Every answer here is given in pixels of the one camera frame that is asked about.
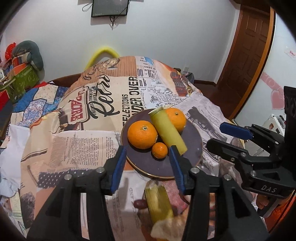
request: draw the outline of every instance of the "cardboard box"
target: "cardboard box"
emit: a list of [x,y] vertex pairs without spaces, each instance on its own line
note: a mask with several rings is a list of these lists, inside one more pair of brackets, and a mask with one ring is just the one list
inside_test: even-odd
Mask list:
[[14,104],[22,98],[26,91],[34,87],[38,81],[38,75],[29,64],[20,73],[14,76],[12,80],[9,80],[4,86],[1,86],[0,91],[6,90],[9,99]]

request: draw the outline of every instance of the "screen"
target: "screen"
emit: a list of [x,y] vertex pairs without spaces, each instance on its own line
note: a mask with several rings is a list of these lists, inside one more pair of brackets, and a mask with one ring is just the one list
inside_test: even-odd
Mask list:
[[94,0],[92,17],[127,15],[128,0]]

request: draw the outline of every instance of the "white wall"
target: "white wall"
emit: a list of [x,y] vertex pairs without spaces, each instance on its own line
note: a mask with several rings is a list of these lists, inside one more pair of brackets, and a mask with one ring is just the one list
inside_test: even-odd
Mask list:
[[218,68],[218,71],[217,71],[217,74],[216,74],[216,77],[214,79],[214,82],[217,84],[219,78],[220,78],[220,75],[222,73],[222,70],[224,68],[224,65],[226,63],[226,60],[227,60],[227,57],[228,57],[228,54],[229,54],[229,51],[231,49],[231,46],[232,46],[232,42],[233,42],[233,39],[234,39],[234,35],[235,35],[235,32],[236,32],[236,29],[237,29],[237,23],[239,21],[239,12],[240,12],[240,4],[237,4],[237,3],[233,3],[234,7],[235,7],[235,14],[234,14],[234,19],[233,19],[233,23],[232,23],[232,29],[231,29],[231,32],[230,32],[230,35],[229,35],[229,40],[228,40],[228,44],[226,46],[226,49],[225,49],[225,52],[224,52],[224,55],[222,57],[222,61],[220,63],[220,66]]
[[[276,27],[269,57],[264,72],[273,78],[282,88],[296,87],[296,59],[285,51],[296,50],[296,42],[282,19],[276,16]],[[271,114],[283,115],[284,110],[272,110],[271,88],[259,80],[247,103],[235,118],[240,126],[262,125]]]
[[29,0],[7,27],[0,46],[35,41],[45,81],[80,73],[101,46],[172,67],[189,66],[195,79],[214,81],[229,43],[236,9],[231,0],[132,1],[113,30],[109,18],[82,12],[85,0]]

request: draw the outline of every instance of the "door frame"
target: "door frame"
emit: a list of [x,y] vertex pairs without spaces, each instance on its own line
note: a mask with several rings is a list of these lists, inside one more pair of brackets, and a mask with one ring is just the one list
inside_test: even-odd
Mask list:
[[[225,74],[225,71],[226,71],[226,69],[228,67],[230,59],[231,59],[232,54],[234,52],[234,48],[235,48],[237,38],[238,38],[238,34],[239,34],[239,29],[240,29],[241,22],[242,22],[242,14],[243,14],[243,9],[242,8],[244,8],[244,7],[245,8],[251,8],[251,7],[248,7],[248,6],[241,6],[241,9],[240,9],[240,12],[239,12],[239,20],[238,20],[238,23],[237,23],[237,28],[236,28],[235,35],[234,35],[234,38],[233,38],[233,42],[232,42],[232,45],[231,45],[231,48],[230,48],[226,63],[224,65],[224,68],[223,68],[223,70],[221,72],[221,75],[220,75],[219,80],[218,80],[217,85],[216,85],[218,88],[219,88],[219,84],[221,84],[222,78],[223,78],[223,76]],[[256,9],[256,11],[266,14],[265,12],[260,11],[258,9]],[[259,62],[258,68],[257,68],[257,70],[256,70],[256,72],[255,72],[255,74],[254,74],[254,76],[253,76],[253,78],[251,80],[251,83],[249,84],[248,89],[246,90],[245,94],[243,95],[243,97],[240,100],[237,107],[234,109],[234,111],[230,115],[230,117],[229,117],[230,120],[234,119],[238,115],[238,113],[240,112],[242,107],[247,102],[248,98],[250,97],[253,89],[255,88],[255,86],[256,86],[256,84],[257,84],[257,82],[258,82],[258,80],[259,80],[259,78],[260,78],[260,76],[262,74],[262,71],[263,71],[263,69],[265,67],[265,63],[267,61],[267,58],[268,58],[268,55],[269,55],[269,52],[270,52],[270,49],[271,49],[273,36],[274,36],[275,15],[276,15],[275,11],[272,8],[270,8],[270,19],[269,19],[268,35],[267,35],[267,40],[266,40],[266,44],[265,44],[265,47],[264,47],[264,50],[263,50],[261,60]]]

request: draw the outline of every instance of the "dark plate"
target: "dark plate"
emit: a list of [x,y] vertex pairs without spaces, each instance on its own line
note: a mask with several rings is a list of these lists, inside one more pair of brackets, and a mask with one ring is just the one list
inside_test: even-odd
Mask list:
[[[153,109],[143,110],[129,118],[121,132],[121,144],[126,146],[127,161],[138,172],[150,178],[174,179],[168,156],[164,159],[156,159],[151,154],[151,148],[146,150],[137,149],[128,141],[127,132],[130,125],[140,120],[151,122],[148,115],[151,110]],[[192,166],[196,166],[202,156],[201,136],[198,130],[188,120],[181,136],[188,148],[183,156],[189,159]]]

